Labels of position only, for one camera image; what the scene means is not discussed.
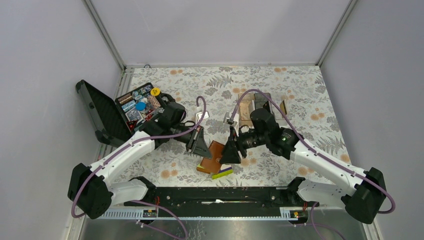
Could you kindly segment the brown leather card holder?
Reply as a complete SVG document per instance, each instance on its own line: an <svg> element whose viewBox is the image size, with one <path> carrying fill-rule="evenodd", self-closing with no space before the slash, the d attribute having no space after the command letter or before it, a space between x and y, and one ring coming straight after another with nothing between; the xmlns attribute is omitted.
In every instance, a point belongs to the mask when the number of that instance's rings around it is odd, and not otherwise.
<svg viewBox="0 0 424 240"><path fill-rule="evenodd" d="M203 158L199 165L209 170L211 174L217 174L221 169L220 159L224 145L215 140L211 142L208 148L212 154L212 158Z"/></svg>

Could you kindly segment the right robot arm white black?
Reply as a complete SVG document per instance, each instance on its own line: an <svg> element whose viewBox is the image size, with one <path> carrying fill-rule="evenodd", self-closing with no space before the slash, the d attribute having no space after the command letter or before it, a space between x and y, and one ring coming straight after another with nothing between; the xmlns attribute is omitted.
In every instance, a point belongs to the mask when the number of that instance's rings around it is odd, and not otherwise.
<svg viewBox="0 0 424 240"><path fill-rule="evenodd" d="M266 146L272 154L312 168L331 181L330 184L318 183L296 177L286 193L291 205L299 206L304 201L329 204L344 208L364 224L371 224L381 213L387 189L379 169L365 170L321 151L302 135L296 135L293 129L279 126L274 115L264 108L254 110L250 119L253 128L241 132L235 120L225 115L223 122L229 125L229 137L221 153L221 164L239 164L248 149Z"/></svg>

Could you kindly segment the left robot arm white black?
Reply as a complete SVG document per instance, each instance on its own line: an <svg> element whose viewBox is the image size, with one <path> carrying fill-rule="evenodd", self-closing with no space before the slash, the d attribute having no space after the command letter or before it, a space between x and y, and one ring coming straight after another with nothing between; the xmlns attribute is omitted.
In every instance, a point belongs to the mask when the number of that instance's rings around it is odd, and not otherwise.
<svg viewBox="0 0 424 240"><path fill-rule="evenodd" d="M87 215L96 219L110 206L133 200L144 206L152 204L155 192L140 178L120 183L115 179L135 161L171 139L184 143L186 151L192 155L211 158L200 122L192 127L183 125L181 121L186 111L179 103L166 103L162 109L106 157L91 165L79 163L73 168L67 192L72 201L72 217Z"/></svg>

